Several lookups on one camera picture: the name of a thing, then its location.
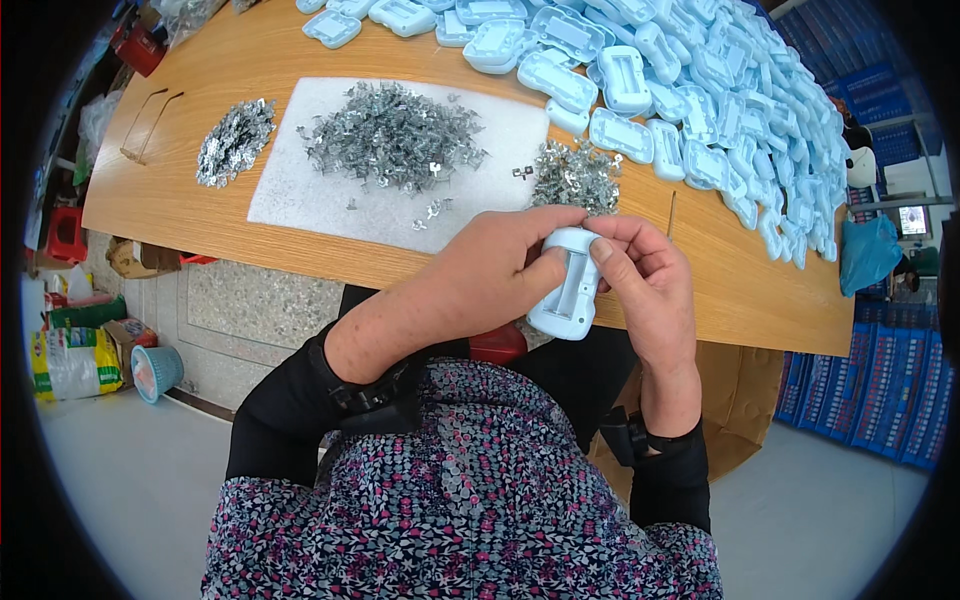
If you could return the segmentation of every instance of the stacked blue crates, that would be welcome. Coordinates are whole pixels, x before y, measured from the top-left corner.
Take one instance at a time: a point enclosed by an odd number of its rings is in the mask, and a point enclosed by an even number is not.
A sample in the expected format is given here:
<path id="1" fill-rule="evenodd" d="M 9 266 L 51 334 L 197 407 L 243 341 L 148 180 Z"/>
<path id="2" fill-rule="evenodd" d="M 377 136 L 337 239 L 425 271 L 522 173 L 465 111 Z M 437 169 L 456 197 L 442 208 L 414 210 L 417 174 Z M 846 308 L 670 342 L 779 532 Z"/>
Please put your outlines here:
<path id="1" fill-rule="evenodd" d="M 857 305 L 857 317 L 896 311 Z M 786 352 L 774 416 L 838 442 L 932 469 L 956 371 L 932 329 L 853 326 L 848 358 Z"/>
<path id="2" fill-rule="evenodd" d="M 920 80 L 890 28 L 867 0 L 807 0 L 777 24 L 824 91 L 847 101 L 861 125 L 931 112 Z M 927 151 L 940 153 L 943 136 L 935 123 L 921 125 Z M 922 155 L 913 125 L 874 132 L 876 164 Z"/>

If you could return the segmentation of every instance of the tiled floor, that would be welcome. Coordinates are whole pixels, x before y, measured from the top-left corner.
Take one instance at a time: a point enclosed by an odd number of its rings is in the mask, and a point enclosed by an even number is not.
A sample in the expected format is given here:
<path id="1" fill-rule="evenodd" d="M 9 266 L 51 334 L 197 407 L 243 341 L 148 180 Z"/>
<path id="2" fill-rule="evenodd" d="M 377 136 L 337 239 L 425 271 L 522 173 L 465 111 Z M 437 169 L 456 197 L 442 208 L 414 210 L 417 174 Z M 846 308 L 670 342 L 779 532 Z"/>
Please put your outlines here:
<path id="1" fill-rule="evenodd" d="M 337 316 L 343 284 L 218 260 L 154 279 L 123 279 L 106 261 L 109 236 L 89 233 L 85 266 L 98 289 L 183 358 L 180 388 L 236 410 L 273 367 Z M 549 338 L 522 326 L 529 348 Z"/>

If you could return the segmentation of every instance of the white plastic bag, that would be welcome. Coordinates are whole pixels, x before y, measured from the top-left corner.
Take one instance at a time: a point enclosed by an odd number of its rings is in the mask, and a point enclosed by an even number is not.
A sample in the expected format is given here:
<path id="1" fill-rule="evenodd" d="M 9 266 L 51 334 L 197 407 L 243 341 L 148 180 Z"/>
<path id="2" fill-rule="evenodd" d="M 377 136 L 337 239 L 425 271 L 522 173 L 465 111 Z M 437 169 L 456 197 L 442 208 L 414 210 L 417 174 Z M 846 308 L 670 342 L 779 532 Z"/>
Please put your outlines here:
<path id="1" fill-rule="evenodd" d="M 98 94 L 87 105 L 80 109 L 80 126 L 77 128 L 80 139 L 86 140 L 86 163 L 92 165 L 100 152 L 100 145 L 107 135 L 107 125 L 120 103 L 123 92 L 119 89 L 111 91 L 104 97 Z"/>
<path id="2" fill-rule="evenodd" d="M 227 0 L 150 0 L 150 6 L 163 18 L 171 48 L 197 33 L 226 3 Z"/>

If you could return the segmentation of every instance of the red stool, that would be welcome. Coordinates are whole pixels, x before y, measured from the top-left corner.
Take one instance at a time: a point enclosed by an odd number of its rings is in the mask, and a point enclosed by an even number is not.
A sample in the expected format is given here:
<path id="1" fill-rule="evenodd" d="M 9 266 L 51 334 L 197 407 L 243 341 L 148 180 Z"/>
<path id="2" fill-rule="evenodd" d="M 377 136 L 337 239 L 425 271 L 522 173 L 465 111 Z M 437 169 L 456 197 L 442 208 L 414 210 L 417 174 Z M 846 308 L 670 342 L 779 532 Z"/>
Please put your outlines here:
<path id="1" fill-rule="evenodd" d="M 495 365 L 506 365 L 527 353 L 527 339 L 512 323 L 474 335 L 469 341 L 471 360 L 482 360 Z"/>
<path id="2" fill-rule="evenodd" d="M 82 208 L 62 206 L 50 211 L 50 228 L 47 229 L 47 247 L 43 253 L 71 265 L 86 260 L 86 244 L 80 223 L 84 217 Z"/>

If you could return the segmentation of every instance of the black sleeve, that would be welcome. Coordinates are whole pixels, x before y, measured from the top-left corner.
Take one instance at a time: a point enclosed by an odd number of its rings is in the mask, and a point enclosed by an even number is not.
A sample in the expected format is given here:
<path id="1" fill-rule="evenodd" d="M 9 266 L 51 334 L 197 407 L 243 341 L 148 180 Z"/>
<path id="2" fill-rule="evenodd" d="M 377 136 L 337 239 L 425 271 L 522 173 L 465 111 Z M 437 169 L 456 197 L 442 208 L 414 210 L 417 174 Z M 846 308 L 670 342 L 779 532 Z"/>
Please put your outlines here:
<path id="1" fill-rule="evenodd" d="M 700 421 L 690 448 L 651 456 L 634 467 L 630 518 L 640 527 L 687 523 L 710 533 L 707 470 L 707 447 Z"/>
<path id="2" fill-rule="evenodd" d="M 227 479 L 289 479 L 313 487 L 317 451 L 337 411 L 310 365 L 313 339 L 263 378 L 233 419 Z"/>

